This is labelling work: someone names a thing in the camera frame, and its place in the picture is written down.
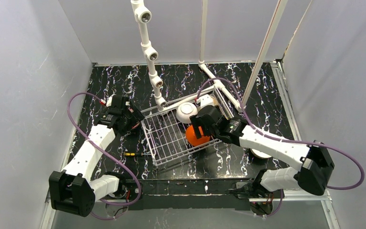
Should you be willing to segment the pale grey bowl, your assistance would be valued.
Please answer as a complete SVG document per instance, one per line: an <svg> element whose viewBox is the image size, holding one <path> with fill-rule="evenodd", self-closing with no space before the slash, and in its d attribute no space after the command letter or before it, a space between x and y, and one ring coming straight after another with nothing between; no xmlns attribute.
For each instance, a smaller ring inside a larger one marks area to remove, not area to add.
<svg viewBox="0 0 366 229"><path fill-rule="evenodd" d="M183 124L190 124L190 117L198 114L198 109L193 103L185 102L180 104L176 110L176 118Z"/></svg>

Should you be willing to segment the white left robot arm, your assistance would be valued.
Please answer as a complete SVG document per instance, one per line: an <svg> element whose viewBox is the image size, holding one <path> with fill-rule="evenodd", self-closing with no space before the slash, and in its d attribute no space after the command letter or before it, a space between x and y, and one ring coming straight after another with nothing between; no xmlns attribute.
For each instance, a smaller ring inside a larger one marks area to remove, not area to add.
<svg viewBox="0 0 366 229"><path fill-rule="evenodd" d="M85 142L62 171L54 171L49 177L49 195L54 210L86 217L91 214L95 202L104 202L108 195L125 198L110 203L124 209L141 197L142 186L134 173L105 149L116 136L137 128L144 116L129 97L114 94L108 100L101 99L100 103L105 108L94 119L89 134L71 120L85 137ZM107 172L98 179L92 179L102 155L119 164L131 175L135 184L129 184L124 175L116 172Z"/></svg>

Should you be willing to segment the beige bowl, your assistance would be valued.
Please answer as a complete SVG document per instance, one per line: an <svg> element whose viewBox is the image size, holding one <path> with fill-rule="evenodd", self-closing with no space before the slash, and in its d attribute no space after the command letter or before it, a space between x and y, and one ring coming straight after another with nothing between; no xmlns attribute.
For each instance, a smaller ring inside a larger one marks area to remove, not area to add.
<svg viewBox="0 0 366 229"><path fill-rule="evenodd" d="M212 98L212 101L213 101L213 106L218 107L219 106L219 103L218 103L217 98L214 97L214 96L211 96L211 98Z"/></svg>

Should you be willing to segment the white PVC pipe frame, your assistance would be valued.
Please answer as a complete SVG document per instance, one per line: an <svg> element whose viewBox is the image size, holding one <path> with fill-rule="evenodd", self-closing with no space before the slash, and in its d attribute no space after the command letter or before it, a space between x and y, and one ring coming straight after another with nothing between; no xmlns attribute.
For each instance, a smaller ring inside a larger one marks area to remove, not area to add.
<svg viewBox="0 0 366 229"><path fill-rule="evenodd" d="M241 96L236 97L229 84L217 83L218 90L235 110L239 110L239 102L247 104L250 101L255 81L261 74L262 65L269 60L268 50L273 46L279 22L284 20L290 1L227 1L222 3L221 9L217 9L217 2L212 0L129 0L127 5L131 7L127 14L128 19L133 20L132 31L136 34L132 41L133 59L128 64L147 65L145 76L150 82L149 94L157 111L176 103L175 99L167 97L173 87L166 82L166 77L161 76L162 64L187 63L197 71L198 76L209 78L219 76L214 68L217 63L249 62L253 66ZM229 46L233 39L223 33L225 41L216 45L220 53L212 57L211 36L224 26L224 21L212 23L211 20L220 12L231 16L233 25L243 25L244 14L234 13L234 10L244 6L268 8L267 16L256 11L251 16L256 38L262 39L262 42L250 47L250 58L244 53L235 56Z"/></svg>

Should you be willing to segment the white bowl with tan outside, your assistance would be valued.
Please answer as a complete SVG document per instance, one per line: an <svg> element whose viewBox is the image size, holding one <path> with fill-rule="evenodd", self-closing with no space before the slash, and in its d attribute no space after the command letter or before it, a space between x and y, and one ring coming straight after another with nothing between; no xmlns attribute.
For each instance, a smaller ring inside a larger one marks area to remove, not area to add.
<svg viewBox="0 0 366 229"><path fill-rule="evenodd" d="M251 153L252 153L255 157L257 157L257 158L260 158L260 159L268 159L268 158L271 158L271 156L270 156L270 155L265 154L265 153L263 153L263 152L260 152L260 151L258 151L258 150L250 149L250 151L251 151Z"/></svg>

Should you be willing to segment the white bowl with brown outside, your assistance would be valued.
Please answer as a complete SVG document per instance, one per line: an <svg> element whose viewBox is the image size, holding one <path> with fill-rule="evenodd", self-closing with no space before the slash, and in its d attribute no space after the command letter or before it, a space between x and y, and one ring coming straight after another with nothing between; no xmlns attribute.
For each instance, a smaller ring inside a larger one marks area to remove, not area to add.
<svg viewBox="0 0 366 229"><path fill-rule="evenodd" d="M202 144L205 144L211 140L210 136L205 136L203 134L203 130L201 127L199 127L201 138L197 138L194 132L194 127L192 125L188 126L185 132L186 140L189 144L192 146L199 146Z"/></svg>

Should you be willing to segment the yellow handled screwdriver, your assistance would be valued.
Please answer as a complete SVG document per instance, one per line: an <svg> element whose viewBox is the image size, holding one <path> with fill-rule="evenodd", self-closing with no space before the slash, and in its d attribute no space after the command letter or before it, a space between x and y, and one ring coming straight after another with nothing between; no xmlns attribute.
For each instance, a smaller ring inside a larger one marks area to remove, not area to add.
<svg viewBox="0 0 366 229"><path fill-rule="evenodd" d="M124 156L151 156L152 154L125 152L123 155Z"/></svg>

